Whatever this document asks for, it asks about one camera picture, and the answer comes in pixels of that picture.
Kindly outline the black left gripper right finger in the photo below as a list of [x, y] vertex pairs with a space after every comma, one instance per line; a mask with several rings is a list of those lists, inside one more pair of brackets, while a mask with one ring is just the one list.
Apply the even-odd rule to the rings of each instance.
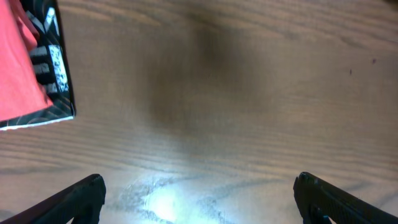
[[303, 223], [397, 223], [384, 212], [309, 172], [296, 177], [294, 199]]

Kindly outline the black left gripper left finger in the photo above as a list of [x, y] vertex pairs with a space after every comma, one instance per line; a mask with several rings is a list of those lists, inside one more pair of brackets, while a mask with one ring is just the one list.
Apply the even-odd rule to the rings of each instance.
[[1, 224], [97, 224], [105, 196], [103, 177], [91, 174]]

